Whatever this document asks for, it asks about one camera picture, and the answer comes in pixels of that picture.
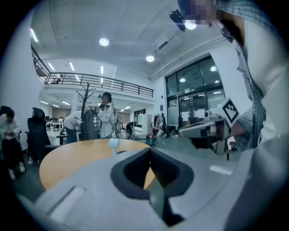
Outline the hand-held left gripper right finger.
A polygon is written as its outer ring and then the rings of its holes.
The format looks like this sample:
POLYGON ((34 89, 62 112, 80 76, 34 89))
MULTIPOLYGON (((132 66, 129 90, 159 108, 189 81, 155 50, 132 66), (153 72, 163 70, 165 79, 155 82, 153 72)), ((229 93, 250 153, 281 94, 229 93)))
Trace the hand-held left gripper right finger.
POLYGON ((151 168, 161 182, 160 195, 152 196, 151 220, 227 221, 251 160, 251 151, 228 162, 151 149, 151 168))

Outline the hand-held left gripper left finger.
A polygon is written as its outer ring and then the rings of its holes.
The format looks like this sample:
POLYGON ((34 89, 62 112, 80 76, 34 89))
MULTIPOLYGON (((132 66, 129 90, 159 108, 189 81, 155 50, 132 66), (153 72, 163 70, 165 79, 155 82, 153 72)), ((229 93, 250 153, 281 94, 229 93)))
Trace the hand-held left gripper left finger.
POLYGON ((36 201, 52 221, 72 231, 164 231, 167 224, 147 200, 130 199, 113 184, 112 167, 137 151, 91 162, 36 201))

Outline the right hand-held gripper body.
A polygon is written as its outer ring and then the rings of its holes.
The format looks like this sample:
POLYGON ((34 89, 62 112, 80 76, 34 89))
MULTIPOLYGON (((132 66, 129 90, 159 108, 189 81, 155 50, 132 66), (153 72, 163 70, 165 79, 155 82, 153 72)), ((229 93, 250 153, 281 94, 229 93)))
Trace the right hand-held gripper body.
POLYGON ((204 122, 212 123, 208 136, 211 137, 210 147, 216 155, 228 154, 228 138, 238 117, 239 112, 231 98, 226 98, 205 112, 204 122))

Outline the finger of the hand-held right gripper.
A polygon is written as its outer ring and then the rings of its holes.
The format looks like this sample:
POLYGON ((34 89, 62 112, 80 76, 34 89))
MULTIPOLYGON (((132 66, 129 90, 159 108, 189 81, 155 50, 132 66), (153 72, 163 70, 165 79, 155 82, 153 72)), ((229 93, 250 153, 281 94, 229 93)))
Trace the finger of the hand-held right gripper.
POLYGON ((213 121, 199 122, 179 130, 179 136, 183 138, 204 138, 216 135, 216 123, 213 121))
POLYGON ((192 138, 191 143, 196 149, 212 149, 212 145, 217 142, 215 137, 192 138))

